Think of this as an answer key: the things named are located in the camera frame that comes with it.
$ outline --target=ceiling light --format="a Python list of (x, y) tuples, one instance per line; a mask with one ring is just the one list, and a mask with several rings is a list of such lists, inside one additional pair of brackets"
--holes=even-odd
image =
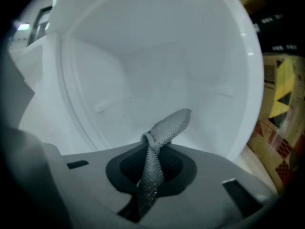
[(29, 24), (20, 24), (20, 26), (18, 27), (18, 31), (26, 31), (30, 28)]

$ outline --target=white plastic wall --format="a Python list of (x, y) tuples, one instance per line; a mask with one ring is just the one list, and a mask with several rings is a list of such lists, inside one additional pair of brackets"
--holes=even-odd
[(60, 40), (47, 35), (29, 47), (15, 63), (26, 84), (35, 92), (21, 119), (19, 129), (30, 132), (42, 142), (56, 145), (62, 155), (96, 150), (82, 136), (76, 116), (70, 115), (68, 98), (63, 95), (59, 66)]
[[(238, 155), (258, 115), (262, 66), (251, 22), (236, 1), (98, 0), (79, 15), (63, 40), (63, 70), (78, 119), (100, 137), (98, 149), (136, 142), (188, 107), (190, 126), (173, 143)], [(253, 67), (256, 104), (245, 123)]]

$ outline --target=gray mesh fabric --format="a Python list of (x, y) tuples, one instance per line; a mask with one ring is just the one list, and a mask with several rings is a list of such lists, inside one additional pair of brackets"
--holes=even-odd
[(164, 182), (164, 175), (158, 158), (160, 148), (183, 132), (191, 118), (191, 110), (181, 109), (155, 124), (144, 133), (142, 141), (147, 141), (144, 171), (137, 187), (137, 200), (140, 219), (153, 206), (157, 198), (158, 187)]

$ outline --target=cardboard box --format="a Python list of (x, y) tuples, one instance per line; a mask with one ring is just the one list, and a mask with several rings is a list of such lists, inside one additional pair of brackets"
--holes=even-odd
[(282, 192), (304, 152), (305, 58), (264, 55), (263, 103), (248, 145)]

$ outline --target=fabric strap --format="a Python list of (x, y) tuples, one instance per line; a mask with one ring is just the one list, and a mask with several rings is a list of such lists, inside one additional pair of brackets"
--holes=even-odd
[(158, 187), (164, 182), (164, 175), (158, 158), (160, 148), (183, 132), (191, 119), (191, 110), (181, 109), (155, 124), (144, 133), (142, 141), (148, 142), (147, 156), (142, 178), (137, 186), (137, 202), (141, 219), (154, 205)]

